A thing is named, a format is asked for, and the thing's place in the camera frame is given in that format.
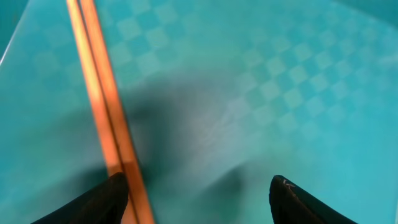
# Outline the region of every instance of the teal surface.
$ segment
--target teal surface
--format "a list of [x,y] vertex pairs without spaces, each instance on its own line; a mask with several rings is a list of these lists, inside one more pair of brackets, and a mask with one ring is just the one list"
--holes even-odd
[[365,0],[365,1],[357,1],[357,0],[338,0],[344,4],[347,4],[355,9],[359,9],[370,16],[374,16],[378,19],[384,20],[384,22],[388,22],[391,25],[397,27],[398,26],[398,1],[395,0]]
[[276,174],[394,222],[389,23],[324,0],[96,3],[159,223],[272,223]]
[[0,3],[0,56],[7,48],[26,3],[27,0],[3,0]]
[[0,223],[31,223],[106,178],[65,1],[29,1],[0,64]]

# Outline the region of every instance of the checkered pattern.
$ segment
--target checkered pattern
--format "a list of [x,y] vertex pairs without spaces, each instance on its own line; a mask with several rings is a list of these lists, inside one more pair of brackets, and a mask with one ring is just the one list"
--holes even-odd
[[34,222],[106,178],[65,1],[29,1],[0,104],[1,223]]
[[[313,182],[306,187],[357,222],[372,222],[374,212],[363,215],[368,208],[353,202],[362,198],[357,190],[349,197],[338,191],[362,181],[377,144],[388,148],[380,158],[396,156],[387,152],[394,144],[379,133],[384,129],[389,139],[397,131],[398,33],[392,27],[329,1],[103,0],[97,6],[122,92],[191,64],[231,71],[229,88],[236,94],[220,103],[248,135],[262,136],[260,150],[289,149],[291,161],[317,174],[317,180],[303,180]],[[270,136],[276,142],[265,147]],[[368,153],[349,165],[360,150]],[[296,169],[286,172],[297,175]],[[263,220],[265,213],[256,217]]]

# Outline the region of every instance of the orange rod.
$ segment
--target orange rod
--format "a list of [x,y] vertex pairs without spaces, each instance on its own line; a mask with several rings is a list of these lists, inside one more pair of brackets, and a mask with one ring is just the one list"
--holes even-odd
[[[112,175],[116,172],[121,172],[122,166],[106,111],[105,100],[101,91],[101,85],[98,80],[78,2],[77,0],[67,0],[67,5],[105,164],[108,174]],[[128,203],[126,207],[123,221],[124,223],[137,223],[131,203]]]
[[142,180],[139,164],[134,153],[129,128],[119,98],[118,88],[114,80],[101,26],[98,21],[95,3],[94,0],[82,0],[80,4],[85,17],[88,37],[90,38],[91,48],[93,50],[105,101],[108,106],[114,135],[116,136],[116,141],[119,146],[120,160],[122,161],[123,170],[129,181],[132,202],[136,209],[139,223],[153,224],[155,221],[152,216],[152,209]]

